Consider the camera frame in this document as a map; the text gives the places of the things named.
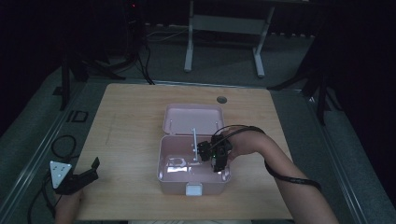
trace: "table top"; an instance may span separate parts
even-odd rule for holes
[[[217,98],[227,98],[219,104]],[[291,218],[258,154],[236,158],[220,195],[163,194],[157,178],[169,104],[219,105],[225,125],[262,128],[290,157],[276,109],[264,89],[110,84],[78,159],[76,174],[98,157],[99,179],[84,189],[80,220]]]

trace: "pink box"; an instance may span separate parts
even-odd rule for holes
[[[195,146],[224,127],[218,105],[171,104],[166,107],[158,162],[158,179],[165,194],[200,196],[220,194],[231,179],[230,167],[214,173],[210,161],[201,161]]]

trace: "pink box lid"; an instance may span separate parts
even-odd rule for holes
[[[224,127],[219,105],[170,104],[166,107],[163,131],[168,134],[212,135]]]

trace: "human hand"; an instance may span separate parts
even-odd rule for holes
[[[221,134],[226,136],[241,128],[231,128],[228,131],[224,131]],[[269,148],[279,148],[276,142],[266,135],[256,131],[245,131],[237,133],[228,138],[233,149],[228,154],[228,161],[233,161],[236,157],[241,155],[247,155],[254,152],[260,153],[262,156],[265,154],[265,150]]]
[[[55,223],[63,224],[63,223],[73,223],[75,220],[78,207],[81,199],[83,198],[83,190],[79,190],[71,195],[55,195],[56,200],[59,202],[55,206]]]

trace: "white triangular device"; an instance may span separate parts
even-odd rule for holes
[[[52,179],[52,187],[57,189],[61,185],[62,181],[64,181],[64,178],[67,176],[69,171],[72,169],[72,165],[57,161],[50,161],[49,168]]]

